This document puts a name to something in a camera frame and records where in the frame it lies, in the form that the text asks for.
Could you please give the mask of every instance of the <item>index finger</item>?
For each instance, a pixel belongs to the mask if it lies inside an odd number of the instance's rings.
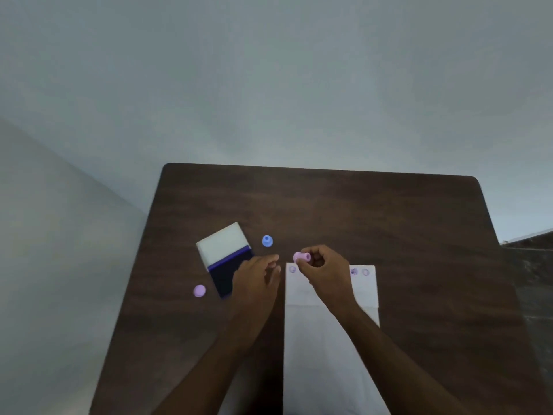
[[[279,256],[277,254],[270,254],[267,256],[262,256],[257,259],[256,262],[254,262],[253,265],[260,266],[265,269],[270,263],[278,261]]]
[[[331,252],[332,252],[332,249],[330,249],[325,244],[318,244],[316,246],[304,247],[301,250],[301,253],[311,253],[311,255],[314,255],[315,253],[318,253],[323,258],[326,258]]]

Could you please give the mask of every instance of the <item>pink round object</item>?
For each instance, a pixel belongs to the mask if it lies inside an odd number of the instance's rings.
[[[196,297],[203,297],[205,293],[206,293],[206,288],[202,284],[194,287],[194,295]]]
[[[309,262],[311,260],[311,255],[309,253],[296,252],[294,253],[294,263],[298,263],[298,259],[303,259]]]

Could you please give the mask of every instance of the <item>person's left arm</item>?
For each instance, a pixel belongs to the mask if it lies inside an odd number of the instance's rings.
[[[278,255],[244,261],[232,280],[231,320],[154,415],[216,414],[234,374],[261,332],[277,298]],[[266,283],[265,275],[271,277]]]

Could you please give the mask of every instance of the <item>wooden tabletop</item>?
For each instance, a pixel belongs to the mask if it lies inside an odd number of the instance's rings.
[[[255,254],[278,253],[282,263],[327,244],[350,263],[376,265],[384,332],[475,413],[551,413],[475,178],[171,163],[92,414],[150,413],[211,345],[228,301],[196,242],[235,221]],[[266,234],[271,248],[261,244]],[[201,299],[197,284],[207,286]],[[284,282],[225,405],[250,394],[251,413],[282,413],[283,349]]]

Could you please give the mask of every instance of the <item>hand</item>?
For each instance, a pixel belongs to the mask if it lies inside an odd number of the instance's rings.
[[[297,265],[332,314],[336,316],[357,306],[349,262],[342,255],[324,244],[303,248],[301,252],[311,254],[311,261],[298,259]]]
[[[269,318],[280,283],[278,255],[253,257],[234,272],[231,296],[231,325],[253,343]]]

